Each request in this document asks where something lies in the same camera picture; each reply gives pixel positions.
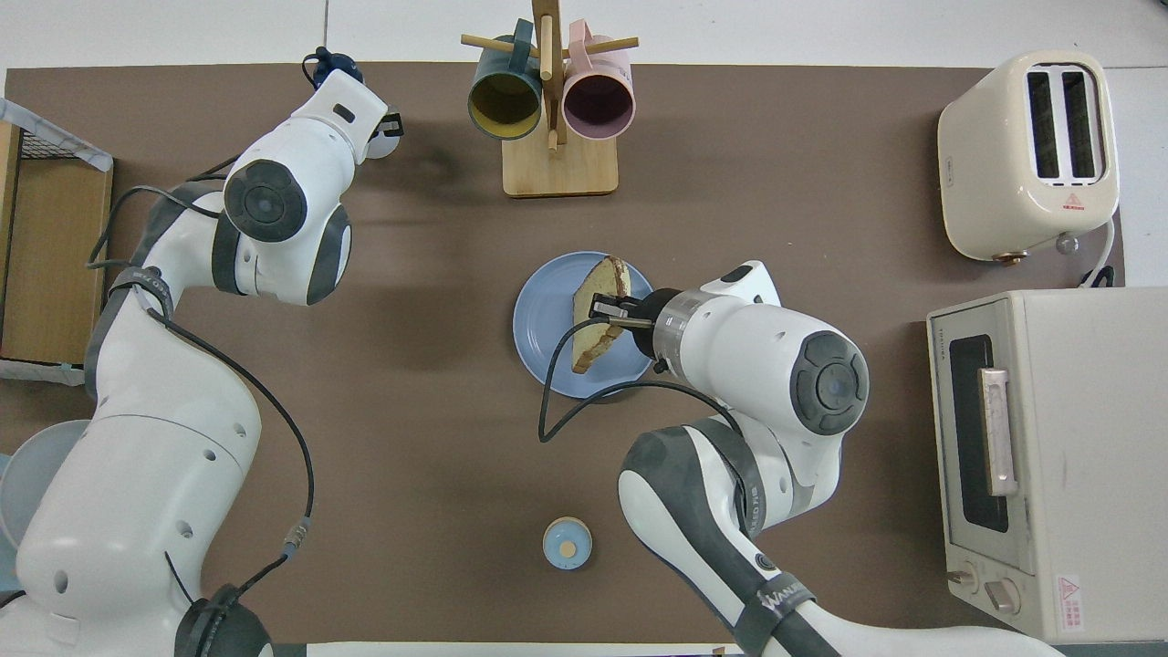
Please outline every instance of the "toast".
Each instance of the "toast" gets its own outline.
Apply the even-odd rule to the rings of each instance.
[[[599,292],[613,297],[627,297],[632,289],[628,265],[617,256],[604,256],[589,271],[572,296],[572,326],[588,319],[592,295]],[[584,374],[592,362],[609,351],[613,340],[624,331],[620,326],[593,324],[572,336],[572,372]]]

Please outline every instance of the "warning label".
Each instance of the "warning label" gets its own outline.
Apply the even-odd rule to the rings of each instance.
[[[1083,625],[1083,587],[1078,575],[1057,575],[1058,628],[1064,632],[1080,632]]]
[[[1085,210],[1087,208],[1084,207],[1083,202],[1079,201],[1078,196],[1076,196],[1075,194],[1071,194],[1070,196],[1066,198],[1066,201],[1063,202],[1063,209],[1064,210]]]

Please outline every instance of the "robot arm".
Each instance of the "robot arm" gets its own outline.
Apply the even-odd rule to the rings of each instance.
[[[742,429],[715,416],[637,440],[619,493],[640,541],[682,575],[751,657],[1059,655],[989,628],[850,623],[819,607],[752,542],[830,497],[843,434],[868,396],[856,346],[778,303],[755,261],[698,290],[658,290],[628,312],[653,320],[652,328],[632,328],[642,350],[722,400]]]
[[[0,609],[0,653],[271,655],[239,589],[209,601],[199,590],[259,413],[228,366],[172,333],[169,316],[192,286],[299,305],[332,292],[349,248],[340,195],[385,111],[333,71],[237,159],[223,192],[188,182],[172,192],[181,203],[155,205],[86,352],[97,409],[18,546],[26,595]],[[306,506],[278,561],[298,547]]]

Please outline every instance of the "mug handle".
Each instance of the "mug handle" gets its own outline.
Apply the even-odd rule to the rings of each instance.
[[[572,58],[577,71],[591,71],[592,60],[588,56],[584,46],[592,41],[592,30],[589,29],[584,19],[572,21],[568,26],[568,56]]]
[[[531,21],[520,19],[515,22],[512,58],[507,62],[508,70],[519,74],[523,74],[527,70],[527,58],[531,56],[531,36],[534,33],[535,25]]]

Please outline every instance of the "oven door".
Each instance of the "oven door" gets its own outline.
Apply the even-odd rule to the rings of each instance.
[[[953,545],[1034,574],[1008,298],[933,317],[943,503]]]

